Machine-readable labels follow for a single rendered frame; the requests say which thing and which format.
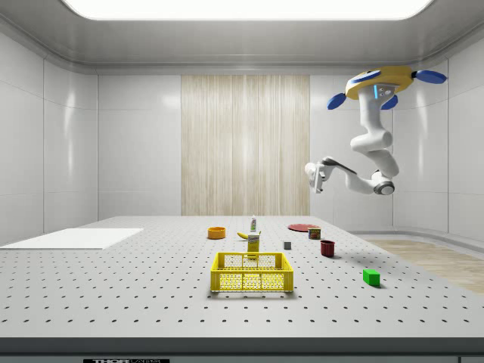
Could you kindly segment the yellow basket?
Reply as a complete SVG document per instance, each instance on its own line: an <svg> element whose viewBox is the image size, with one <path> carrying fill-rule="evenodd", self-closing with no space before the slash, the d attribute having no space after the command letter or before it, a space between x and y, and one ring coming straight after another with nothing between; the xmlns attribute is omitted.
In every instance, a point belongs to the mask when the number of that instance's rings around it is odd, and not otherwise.
<svg viewBox="0 0 484 363"><path fill-rule="evenodd" d="M211 291L293 291L293 268L283 253L218 252Z"/></svg>

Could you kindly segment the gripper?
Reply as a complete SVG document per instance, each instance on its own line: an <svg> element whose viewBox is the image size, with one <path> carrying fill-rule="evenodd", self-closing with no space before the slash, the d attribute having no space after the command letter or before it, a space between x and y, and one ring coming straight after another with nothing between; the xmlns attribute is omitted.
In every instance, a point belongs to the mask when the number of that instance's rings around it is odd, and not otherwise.
<svg viewBox="0 0 484 363"><path fill-rule="evenodd" d="M307 163L305 166L305 173L309 178L309 185L311 189L319 194L323 191L322 184L326 181L324 174L324 164L322 163Z"/></svg>

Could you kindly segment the white board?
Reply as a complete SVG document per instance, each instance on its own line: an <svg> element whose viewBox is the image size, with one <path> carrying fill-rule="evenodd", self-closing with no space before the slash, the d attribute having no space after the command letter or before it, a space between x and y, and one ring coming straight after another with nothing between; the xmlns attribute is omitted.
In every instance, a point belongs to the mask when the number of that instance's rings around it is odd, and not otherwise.
<svg viewBox="0 0 484 363"><path fill-rule="evenodd" d="M68 228L4 245L0 250L104 250L143 228Z"/></svg>

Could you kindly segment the drone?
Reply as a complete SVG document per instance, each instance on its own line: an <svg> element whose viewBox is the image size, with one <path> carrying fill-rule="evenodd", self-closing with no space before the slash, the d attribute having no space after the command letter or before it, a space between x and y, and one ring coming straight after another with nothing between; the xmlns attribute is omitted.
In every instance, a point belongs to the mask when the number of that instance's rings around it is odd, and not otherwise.
<svg viewBox="0 0 484 363"><path fill-rule="evenodd" d="M365 86L374 88L374 96L383 93L377 88L377 84L395 85L395 93L405 90L414 79L432 84L442 84L447 77L442 73L432 70L413 71L409 66L385 66L379 69L369 70L354 76L346 83L344 93L334 95L327 103L327 109L332 110L339 107L347 97L358 100L358 90Z"/></svg>

